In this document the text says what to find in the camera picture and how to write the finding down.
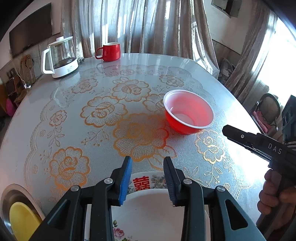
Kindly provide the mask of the person's right hand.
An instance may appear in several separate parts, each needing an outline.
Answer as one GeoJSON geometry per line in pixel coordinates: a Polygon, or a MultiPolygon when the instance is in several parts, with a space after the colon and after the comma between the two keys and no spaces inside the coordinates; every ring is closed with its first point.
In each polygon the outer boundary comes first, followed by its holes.
{"type": "Polygon", "coordinates": [[[287,203],[287,209],[283,213],[280,220],[276,223],[275,229],[279,229],[284,225],[288,224],[294,214],[295,214],[295,187],[289,187],[283,190],[279,197],[277,197],[276,193],[278,188],[276,184],[272,182],[271,177],[273,174],[277,174],[277,172],[269,169],[264,178],[265,182],[263,185],[263,189],[259,193],[259,202],[257,204],[257,208],[259,212],[263,215],[269,215],[274,207],[277,207],[281,203],[287,203]]]}

